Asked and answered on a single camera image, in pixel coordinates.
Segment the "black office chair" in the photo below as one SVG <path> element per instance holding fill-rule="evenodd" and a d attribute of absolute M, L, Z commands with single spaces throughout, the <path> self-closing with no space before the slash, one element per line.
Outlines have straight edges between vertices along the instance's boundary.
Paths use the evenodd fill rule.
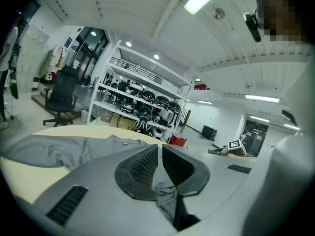
<path fill-rule="evenodd" d="M 54 127 L 59 124 L 73 124 L 73 118 L 63 118 L 61 113 L 67 114 L 74 110 L 78 96 L 73 94 L 75 87 L 78 85 L 78 76 L 76 69 L 65 65 L 61 70 L 58 70 L 54 80 L 54 87 L 50 97 L 48 97 L 49 88 L 45 88 L 45 109 L 56 112 L 54 119 L 46 119 L 46 123 L 54 122 Z"/>

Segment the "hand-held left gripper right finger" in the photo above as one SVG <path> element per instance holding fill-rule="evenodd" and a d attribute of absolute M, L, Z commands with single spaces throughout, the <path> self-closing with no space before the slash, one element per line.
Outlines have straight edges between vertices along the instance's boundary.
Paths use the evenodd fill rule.
<path fill-rule="evenodd" d="M 182 152 L 179 146 L 163 145 L 162 161 L 180 196 L 198 195 L 210 179 L 208 166 Z"/>

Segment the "red metal box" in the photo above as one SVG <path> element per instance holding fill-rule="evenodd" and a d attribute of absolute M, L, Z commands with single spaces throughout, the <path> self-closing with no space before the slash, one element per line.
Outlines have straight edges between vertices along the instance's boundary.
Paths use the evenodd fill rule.
<path fill-rule="evenodd" d="M 171 134 L 170 140 L 168 142 L 169 145 L 176 145 L 179 147 L 184 147 L 185 143 L 187 141 L 187 138 L 176 135 L 176 134 Z"/>

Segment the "cream hanging garment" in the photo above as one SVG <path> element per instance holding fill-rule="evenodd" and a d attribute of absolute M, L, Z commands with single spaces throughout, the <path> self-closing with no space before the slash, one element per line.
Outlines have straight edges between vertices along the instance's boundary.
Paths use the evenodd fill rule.
<path fill-rule="evenodd" d="M 40 70 L 40 76 L 43 77 L 46 72 L 56 73 L 58 70 L 61 70 L 65 56 L 66 51 L 59 45 L 55 45 L 54 48 L 47 53 Z"/>

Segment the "staircase with wooden railing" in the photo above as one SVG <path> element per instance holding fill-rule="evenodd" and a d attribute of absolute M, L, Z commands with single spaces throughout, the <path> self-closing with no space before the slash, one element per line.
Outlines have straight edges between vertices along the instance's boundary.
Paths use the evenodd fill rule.
<path fill-rule="evenodd" d="M 186 111 L 186 109 L 183 110 L 181 115 L 180 124 L 182 127 L 185 127 L 189 118 L 190 118 L 191 110 Z"/>

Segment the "white metal shelving unit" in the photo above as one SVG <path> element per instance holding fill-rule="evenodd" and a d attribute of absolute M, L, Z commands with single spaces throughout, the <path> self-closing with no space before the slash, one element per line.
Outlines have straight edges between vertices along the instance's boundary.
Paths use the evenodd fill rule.
<path fill-rule="evenodd" d="M 133 122 L 131 129 L 151 136 L 153 136 L 152 128 L 157 127 L 163 131 L 163 137 L 159 139 L 169 142 L 171 134 L 175 134 L 180 123 L 191 91 L 192 80 L 187 80 L 159 62 L 122 46 L 120 41 L 109 43 L 106 46 L 96 63 L 94 77 L 94 90 L 90 100 L 87 124 L 97 124 L 101 119 L 102 112 L 109 112 L 117 116 L 116 126 L 120 125 L 119 121 L 129 119 Z M 149 121 L 146 125 L 147 130 L 136 129 L 138 119 L 119 111 L 113 103 L 113 98 L 110 97 L 110 85 L 113 82 L 121 81 L 139 83 L 156 96 L 162 95 L 170 102 L 176 102 L 181 108 L 179 114 L 174 110 L 161 112 L 164 118 L 171 121 L 172 127 L 168 128 Z"/>

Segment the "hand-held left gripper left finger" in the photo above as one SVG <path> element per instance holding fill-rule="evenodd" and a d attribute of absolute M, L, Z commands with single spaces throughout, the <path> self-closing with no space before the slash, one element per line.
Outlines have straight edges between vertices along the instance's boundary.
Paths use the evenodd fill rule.
<path fill-rule="evenodd" d="M 152 185 L 157 167 L 158 145 L 138 147 L 133 155 L 118 164 L 115 181 L 133 199 L 156 201 Z"/>

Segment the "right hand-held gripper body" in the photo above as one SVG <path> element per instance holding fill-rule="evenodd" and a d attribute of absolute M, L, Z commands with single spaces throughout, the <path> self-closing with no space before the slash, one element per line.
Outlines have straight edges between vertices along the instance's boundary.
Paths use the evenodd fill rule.
<path fill-rule="evenodd" d="M 223 148 L 218 149 L 209 149 L 209 154 L 216 154 L 221 156 L 227 156 L 227 154 L 232 153 L 239 156 L 246 156 L 246 149 L 240 139 L 230 141 L 228 144 Z"/>

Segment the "grey cloth garment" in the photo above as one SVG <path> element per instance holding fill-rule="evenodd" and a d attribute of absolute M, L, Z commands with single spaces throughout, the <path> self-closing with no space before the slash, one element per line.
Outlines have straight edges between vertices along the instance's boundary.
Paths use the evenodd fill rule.
<path fill-rule="evenodd" d="M 147 142 L 111 135 L 105 139 L 75 136 L 29 135 L 1 151 L 9 160 L 36 167 L 67 167 L 70 171 L 93 159 L 143 148 Z M 169 222 L 175 218 L 177 190 L 162 165 L 153 171 L 150 187 L 156 204 Z"/>

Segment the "group of black helmets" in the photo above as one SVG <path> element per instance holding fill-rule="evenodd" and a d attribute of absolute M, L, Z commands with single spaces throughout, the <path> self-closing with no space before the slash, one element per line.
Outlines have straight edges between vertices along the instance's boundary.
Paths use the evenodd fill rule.
<path fill-rule="evenodd" d="M 138 119 L 136 129 L 147 130 L 146 125 L 149 121 L 171 128 L 171 121 L 164 118 L 161 112 L 163 110 L 174 110 L 177 114 L 181 112 L 181 108 L 176 102 L 170 102 L 162 95 L 156 96 L 139 83 L 113 82 L 110 88 L 110 97 L 113 98 L 113 103 L 118 110 Z"/>

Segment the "grey metal lockers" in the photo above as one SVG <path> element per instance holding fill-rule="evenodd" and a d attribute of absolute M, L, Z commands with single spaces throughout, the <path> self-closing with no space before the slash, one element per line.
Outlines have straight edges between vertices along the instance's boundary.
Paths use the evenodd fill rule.
<path fill-rule="evenodd" d="M 20 53 L 17 63 L 18 93 L 32 90 L 34 77 L 38 74 L 43 49 L 49 36 L 32 24 L 27 24 L 20 37 Z"/>

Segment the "black crate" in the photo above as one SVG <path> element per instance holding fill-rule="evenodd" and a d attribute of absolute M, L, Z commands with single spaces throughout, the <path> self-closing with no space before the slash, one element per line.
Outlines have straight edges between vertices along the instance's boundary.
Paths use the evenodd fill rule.
<path fill-rule="evenodd" d="M 210 141 L 214 141 L 217 134 L 217 130 L 209 126 L 203 126 L 201 135 Z"/>

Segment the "low wooden platform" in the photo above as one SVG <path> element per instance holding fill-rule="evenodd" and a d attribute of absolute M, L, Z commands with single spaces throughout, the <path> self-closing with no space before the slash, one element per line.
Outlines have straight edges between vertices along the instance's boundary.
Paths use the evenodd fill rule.
<path fill-rule="evenodd" d="M 47 113 L 51 114 L 53 117 L 57 116 L 57 113 L 51 110 L 48 110 L 45 108 L 45 97 L 42 93 L 40 94 L 33 94 L 31 96 L 31 99 L 42 109 L 44 109 Z M 81 117 L 81 110 L 77 107 L 74 108 L 74 110 L 67 112 L 67 113 L 61 113 L 62 118 L 75 120 L 77 118 Z"/>

